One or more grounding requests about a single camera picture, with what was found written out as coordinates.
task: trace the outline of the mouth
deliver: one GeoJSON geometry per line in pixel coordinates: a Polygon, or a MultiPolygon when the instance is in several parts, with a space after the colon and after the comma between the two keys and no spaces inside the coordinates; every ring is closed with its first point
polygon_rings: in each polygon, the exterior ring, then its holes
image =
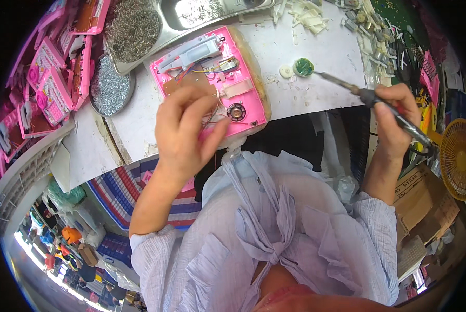
{"type": "Polygon", "coordinates": [[[308,286],[304,284],[297,284],[297,285],[292,285],[288,287],[283,287],[283,288],[280,288],[279,290],[272,292],[271,294],[268,294],[266,297],[264,297],[258,303],[257,309],[255,309],[254,311],[258,311],[272,304],[279,303],[290,296],[303,296],[303,295],[311,295],[311,294],[315,294],[315,292],[312,291],[311,288],[309,288],[308,286]]]}

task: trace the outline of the metal spring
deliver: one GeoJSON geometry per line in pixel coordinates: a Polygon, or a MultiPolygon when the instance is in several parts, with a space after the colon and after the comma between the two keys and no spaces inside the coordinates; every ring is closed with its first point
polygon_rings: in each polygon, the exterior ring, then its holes
{"type": "Polygon", "coordinates": [[[351,56],[350,56],[349,54],[346,54],[346,56],[347,56],[347,59],[349,60],[349,62],[351,63],[351,65],[353,66],[354,71],[357,72],[358,69],[357,69],[356,65],[354,65],[354,62],[353,62],[353,60],[351,59],[351,56]]]}
{"type": "Polygon", "coordinates": [[[436,67],[432,66],[429,63],[429,61],[423,55],[423,52],[419,48],[417,48],[415,45],[411,46],[411,51],[413,52],[413,54],[417,58],[417,61],[422,66],[423,70],[425,70],[425,73],[427,74],[429,79],[432,81],[434,79],[434,77],[436,77],[436,75],[437,75],[436,67]]]}

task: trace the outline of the soldering iron handle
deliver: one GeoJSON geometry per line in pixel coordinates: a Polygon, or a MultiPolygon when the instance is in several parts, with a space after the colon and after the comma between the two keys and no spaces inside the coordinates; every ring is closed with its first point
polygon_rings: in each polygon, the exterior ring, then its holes
{"type": "Polygon", "coordinates": [[[427,147],[429,149],[432,147],[432,143],[430,142],[427,135],[423,133],[422,130],[415,126],[411,121],[407,120],[405,116],[399,114],[398,110],[394,106],[378,97],[375,94],[374,90],[361,89],[359,97],[361,102],[363,102],[368,108],[373,108],[375,104],[377,104],[378,102],[386,103],[389,109],[391,109],[392,114],[396,118],[399,127],[404,129],[404,131],[406,131],[413,138],[419,141],[424,147],[427,147]]]}

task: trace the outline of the pile of screws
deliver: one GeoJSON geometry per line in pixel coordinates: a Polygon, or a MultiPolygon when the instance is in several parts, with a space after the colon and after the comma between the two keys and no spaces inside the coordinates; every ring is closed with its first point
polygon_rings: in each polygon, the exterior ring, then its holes
{"type": "Polygon", "coordinates": [[[122,0],[110,5],[104,31],[114,60],[130,63],[150,52],[161,28],[149,0],[122,0]]]}
{"type": "Polygon", "coordinates": [[[117,113],[129,95],[129,74],[119,76],[109,55],[99,60],[90,82],[91,101],[105,116],[117,113]]]}

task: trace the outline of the forearm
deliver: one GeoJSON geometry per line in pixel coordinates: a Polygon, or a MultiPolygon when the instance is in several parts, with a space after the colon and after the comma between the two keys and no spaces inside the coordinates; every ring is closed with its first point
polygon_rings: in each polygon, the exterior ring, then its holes
{"type": "Polygon", "coordinates": [[[163,229],[169,217],[172,202],[183,185],[159,170],[157,165],[152,178],[143,189],[134,207],[129,225],[129,236],[148,234],[163,229]]]}
{"type": "Polygon", "coordinates": [[[403,159],[388,157],[385,150],[379,146],[366,171],[362,190],[371,197],[378,198],[392,206],[394,190],[402,166],[403,159]]]}

